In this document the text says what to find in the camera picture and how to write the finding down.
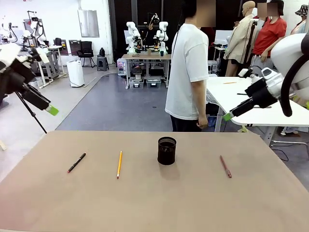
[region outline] yellow pencil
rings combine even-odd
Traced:
[[[121,159],[122,159],[122,151],[120,152],[120,157],[119,157],[119,164],[118,164],[117,179],[119,179],[120,168],[121,168]]]

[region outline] green tape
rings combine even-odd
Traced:
[[[231,118],[232,118],[231,113],[228,113],[228,114],[226,114],[226,115],[223,116],[223,119],[224,119],[225,121],[229,121],[229,120],[231,120]]]
[[[50,113],[53,116],[56,116],[59,113],[59,110],[57,110],[55,107],[52,105],[49,105],[49,107],[46,109],[48,113]]]

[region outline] gray pants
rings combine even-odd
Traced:
[[[274,63],[272,62],[270,58],[267,58],[264,62],[262,62],[261,58],[257,55],[254,55],[252,57],[251,65],[258,66],[261,69],[264,69],[264,68],[273,69],[274,68]],[[252,67],[252,68],[253,68],[254,74],[257,74],[258,76],[261,76],[261,77],[263,76],[262,71],[259,68],[257,67]]]

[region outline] white t-shirt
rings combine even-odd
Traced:
[[[172,46],[172,61],[165,111],[184,120],[198,119],[191,82],[208,78],[208,37],[192,24],[183,24]]]

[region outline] person in red shirt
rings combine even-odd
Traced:
[[[281,18],[283,15],[284,2],[282,0],[272,0],[270,4],[272,3],[278,6],[278,10],[277,12],[273,12],[271,19],[265,22],[256,38],[253,49],[254,56],[252,58],[252,66],[258,66],[261,69],[272,69],[274,67],[270,59],[270,52],[274,46],[284,38],[286,33],[287,25],[284,19]],[[252,67],[253,72],[262,76],[261,69],[258,67]]]

